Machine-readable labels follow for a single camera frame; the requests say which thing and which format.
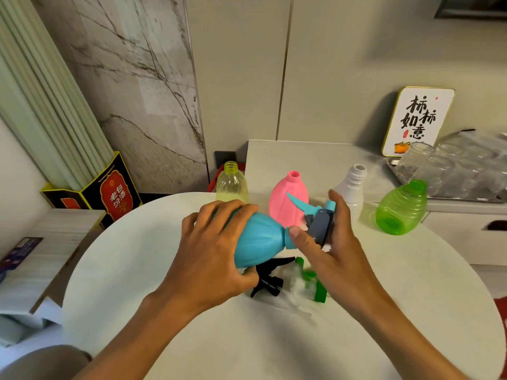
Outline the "person's right hand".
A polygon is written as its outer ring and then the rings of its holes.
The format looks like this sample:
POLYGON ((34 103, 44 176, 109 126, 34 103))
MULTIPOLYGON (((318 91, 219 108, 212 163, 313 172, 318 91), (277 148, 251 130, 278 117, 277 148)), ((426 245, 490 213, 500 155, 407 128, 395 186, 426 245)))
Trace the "person's right hand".
POLYGON ((388 293, 374 274, 359 239, 353 233, 350 210, 344 199, 332 189, 328 197, 336 203, 331 249, 326 252, 329 256, 326 265, 313 270, 330 296, 347 311, 347 306, 355 301, 388 293))

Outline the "blue and grey spray head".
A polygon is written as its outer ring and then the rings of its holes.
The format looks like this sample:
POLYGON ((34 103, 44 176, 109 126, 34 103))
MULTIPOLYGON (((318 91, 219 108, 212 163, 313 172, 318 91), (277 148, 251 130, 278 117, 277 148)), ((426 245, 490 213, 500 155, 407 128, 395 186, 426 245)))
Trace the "blue and grey spray head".
POLYGON ((325 207, 322 208, 321 206, 312 206, 305 203, 290 193, 287 193, 287 196, 299 210, 303 211, 307 225, 307 234, 314 239, 316 244, 323 248, 327 243, 334 222, 336 203, 328 200, 325 207))

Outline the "blue ribbed spray bottle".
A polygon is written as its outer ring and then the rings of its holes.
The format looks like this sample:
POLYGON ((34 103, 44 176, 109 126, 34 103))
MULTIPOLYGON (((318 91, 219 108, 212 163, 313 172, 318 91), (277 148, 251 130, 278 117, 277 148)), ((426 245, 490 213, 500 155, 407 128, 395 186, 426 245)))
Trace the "blue ribbed spray bottle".
POLYGON ((257 212, 250 217, 237 242, 234 263, 238 269, 254 267, 284 249, 296 249, 288 228, 257 212))

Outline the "black spray head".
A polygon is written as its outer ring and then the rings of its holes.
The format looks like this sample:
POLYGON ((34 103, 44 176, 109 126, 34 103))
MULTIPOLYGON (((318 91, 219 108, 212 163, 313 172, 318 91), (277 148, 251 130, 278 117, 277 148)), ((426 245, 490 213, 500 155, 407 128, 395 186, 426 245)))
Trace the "black spray head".
POLYGON ((250 297, 254 298, 261 290, 266 290, 272 296, 277 297, 281 293, 284 280, 280 277, 271 276, 271 274, 276 268, 292 262, 295 262, 295 257, 272 258, 256 265, 259 281, 257 286, 253 288, 250 297))

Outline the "yellow translucent plastic bottle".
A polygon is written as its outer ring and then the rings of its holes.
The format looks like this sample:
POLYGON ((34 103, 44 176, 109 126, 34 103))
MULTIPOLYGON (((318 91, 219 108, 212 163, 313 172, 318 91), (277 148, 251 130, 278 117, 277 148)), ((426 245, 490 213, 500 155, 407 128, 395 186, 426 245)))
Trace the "yellow translucent plastic bottle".
POLYGON ((215 200, 229 202, 235 199, 245 204, 250 203, 247 181, 243 172, 240 171, 237 162, 228 161, 217 178, 215 200))

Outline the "green and white spray head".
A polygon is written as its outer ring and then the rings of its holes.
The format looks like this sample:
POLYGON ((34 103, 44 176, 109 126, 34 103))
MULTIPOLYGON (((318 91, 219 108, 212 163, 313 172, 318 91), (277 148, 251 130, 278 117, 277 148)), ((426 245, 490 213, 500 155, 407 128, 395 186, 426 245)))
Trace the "green and white spray head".
POLYGON ((304 260, 295 258, 294 275, 290 285, 291 292, 319 303, 325 303, 327 290, 322 285, 315 271, 304 268, 304 260))

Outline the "pink ribbed spray bottle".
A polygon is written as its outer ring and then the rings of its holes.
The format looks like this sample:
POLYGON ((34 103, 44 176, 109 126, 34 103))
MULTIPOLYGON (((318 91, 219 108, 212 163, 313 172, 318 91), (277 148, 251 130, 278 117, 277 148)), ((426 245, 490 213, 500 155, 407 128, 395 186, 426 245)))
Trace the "pink ribbed spray bottle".
POLYGON ((283 227, 300 226, 304 212, 299 210, 289 199, 288 193, 308 204, 309 196, 301 179, 301 173, 290 171, 281 179, 271 192, 269 199, 269 215, 283 227))

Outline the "white plastic bottle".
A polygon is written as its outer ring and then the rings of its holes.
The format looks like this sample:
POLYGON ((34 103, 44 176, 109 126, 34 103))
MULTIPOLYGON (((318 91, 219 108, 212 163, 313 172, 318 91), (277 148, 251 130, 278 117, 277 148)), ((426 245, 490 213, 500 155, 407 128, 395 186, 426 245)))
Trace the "white plastic bottle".
POLYGON ((364 205, 363 183, 367 177, 367 168, 362 164, 350 167, 345 178, 333 188, 333 191, 342 196, 350 210, 351 224, 354 227, 358 222, 364 205))

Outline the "black red yellow box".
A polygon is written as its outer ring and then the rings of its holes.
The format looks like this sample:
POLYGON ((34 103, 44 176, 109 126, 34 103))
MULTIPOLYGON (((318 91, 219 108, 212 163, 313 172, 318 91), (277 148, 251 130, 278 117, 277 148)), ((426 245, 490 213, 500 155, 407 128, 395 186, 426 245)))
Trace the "black red yellow box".
POLYGON ((103 172, 82 190, 56 189, 48 183, 41 194, 55 209, 104 210, 103 229, 143 204, 118 151, 103 172))

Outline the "green translucent ribbed bottle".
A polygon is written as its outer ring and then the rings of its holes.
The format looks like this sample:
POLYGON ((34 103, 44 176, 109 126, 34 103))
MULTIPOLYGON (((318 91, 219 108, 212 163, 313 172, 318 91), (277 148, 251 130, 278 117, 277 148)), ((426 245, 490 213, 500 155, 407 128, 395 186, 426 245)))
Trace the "green translucent ribbed bottle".
POLYGON ((390 191, 377 206, 377 226, 393 236, 414 230, 427 212, 426 189, 426 182, 416 179, 390 191))

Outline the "white calligraphy sign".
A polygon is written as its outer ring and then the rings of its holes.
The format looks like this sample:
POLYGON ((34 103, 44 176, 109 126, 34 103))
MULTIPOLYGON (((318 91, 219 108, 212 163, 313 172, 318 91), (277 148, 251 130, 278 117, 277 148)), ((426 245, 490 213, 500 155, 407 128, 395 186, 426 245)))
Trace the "white calligraphy sign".
POLYGON ((455 97, 450 88, 402 88, 381 146, 384 157, 401 157, 412 143, 435 145, 455 97))

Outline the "grey chair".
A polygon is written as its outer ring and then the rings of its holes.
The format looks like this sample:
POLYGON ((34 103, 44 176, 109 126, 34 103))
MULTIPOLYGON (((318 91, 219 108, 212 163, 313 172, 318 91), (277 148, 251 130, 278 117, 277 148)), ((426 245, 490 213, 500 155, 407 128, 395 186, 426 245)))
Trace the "grey chair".
POLYGON ((73 380, 92 356, 72 345, 44 347, 0 370, 0 380, 73 380))

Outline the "red rug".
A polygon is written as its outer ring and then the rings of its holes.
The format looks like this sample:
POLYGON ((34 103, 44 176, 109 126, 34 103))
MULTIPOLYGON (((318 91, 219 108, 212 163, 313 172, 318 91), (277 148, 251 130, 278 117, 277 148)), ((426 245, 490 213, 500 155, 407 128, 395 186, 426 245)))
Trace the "red rug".
POLYGON ((495 298, 494 303, 497 307, 502 321, 502 326, 504 329, 505 352, 507 354, 507 295, 501 298, 495 298))

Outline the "black wall socket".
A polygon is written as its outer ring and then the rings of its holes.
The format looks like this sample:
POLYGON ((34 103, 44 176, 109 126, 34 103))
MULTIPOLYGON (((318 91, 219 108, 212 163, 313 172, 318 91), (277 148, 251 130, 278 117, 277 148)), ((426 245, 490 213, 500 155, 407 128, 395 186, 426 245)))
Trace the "black wall socket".
POLYGON ((215 151, 214 160, 217 170, 222 168, 227 162, 237 162, 237 155, 235 151, 215 151))

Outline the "dark wall frame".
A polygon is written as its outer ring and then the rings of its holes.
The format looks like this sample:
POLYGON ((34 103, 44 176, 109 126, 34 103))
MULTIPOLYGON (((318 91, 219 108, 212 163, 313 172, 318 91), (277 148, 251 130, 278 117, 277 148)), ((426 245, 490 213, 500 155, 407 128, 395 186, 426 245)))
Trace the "dark wall frame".
POLYGON ((507 0, 442 0, 434 18, 507 21, 507 0))

